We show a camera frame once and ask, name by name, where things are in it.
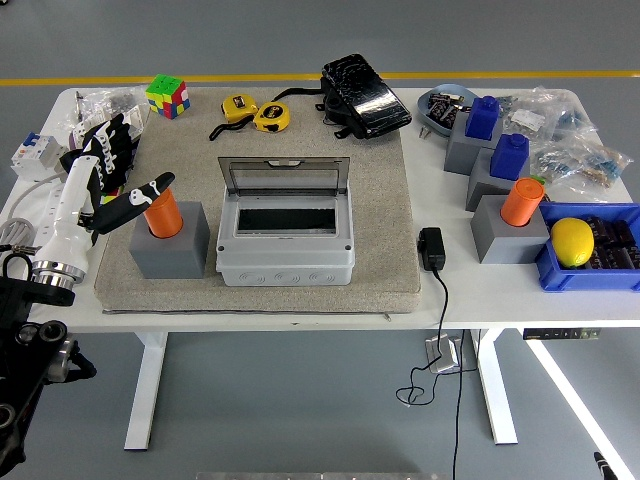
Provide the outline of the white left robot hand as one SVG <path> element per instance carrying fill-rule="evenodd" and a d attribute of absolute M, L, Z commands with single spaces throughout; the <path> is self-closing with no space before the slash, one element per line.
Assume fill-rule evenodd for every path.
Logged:
<path fill-rule="evenodd" d="M 123 185 L 133 160 L 130 125 L 122 114 L 91 128 L 80 148 L 63 155 L 68 174 L 53 217 L 52 235 L 35 254 L 38 275 L 61 272 L 83 276 L 95 235 L 107 234 L 149 209 L 175 179 L 165 172 L 106 204 L 101 196 Z"/>

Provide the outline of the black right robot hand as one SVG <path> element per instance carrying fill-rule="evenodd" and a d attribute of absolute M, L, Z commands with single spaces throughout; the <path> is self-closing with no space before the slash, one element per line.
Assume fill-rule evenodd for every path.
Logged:
<path fill-rule="evenodd" d="M 611 466 L 605 459 L 605 457 L 598 451 L 593 453 L 594 460 L 596 462 L 597 468 L 599 470 L 600 475 L 603 480 L 617 480 L 617 476 L 612 470 Z"/>

